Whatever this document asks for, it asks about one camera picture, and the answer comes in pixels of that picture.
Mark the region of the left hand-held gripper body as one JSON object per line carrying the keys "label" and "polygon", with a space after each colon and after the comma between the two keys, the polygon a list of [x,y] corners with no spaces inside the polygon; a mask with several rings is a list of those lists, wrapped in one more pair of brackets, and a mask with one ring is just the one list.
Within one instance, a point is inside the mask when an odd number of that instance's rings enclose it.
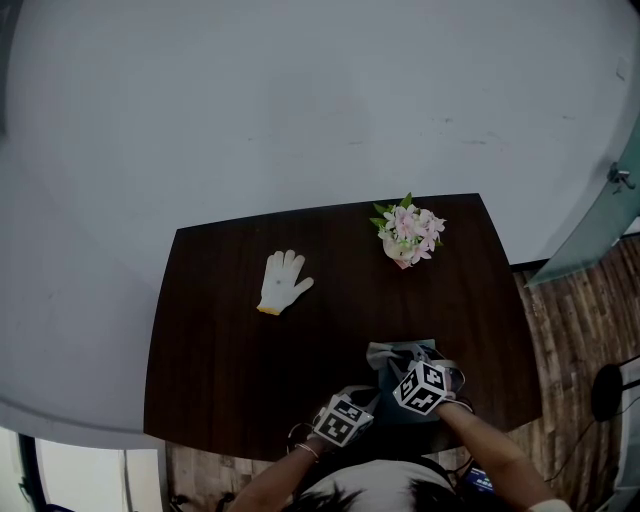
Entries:
{"label": "left hand-held gripper body", "polygon": [[333,395],[313,422],[312,434],[345,447],[372,425],[374,416],[346,393]]}

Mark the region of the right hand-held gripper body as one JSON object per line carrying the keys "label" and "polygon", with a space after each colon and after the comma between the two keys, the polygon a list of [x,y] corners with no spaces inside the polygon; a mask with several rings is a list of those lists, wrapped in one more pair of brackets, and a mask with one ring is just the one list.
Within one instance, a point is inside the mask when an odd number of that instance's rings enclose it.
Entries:
{"label": "right hand-held gripper body", "polygon": [[464,374],[455,367],[412,361],[393,390],[393,396],[400,407],[428,416],[443,402],[466,407],[457,397],[464,383]]}

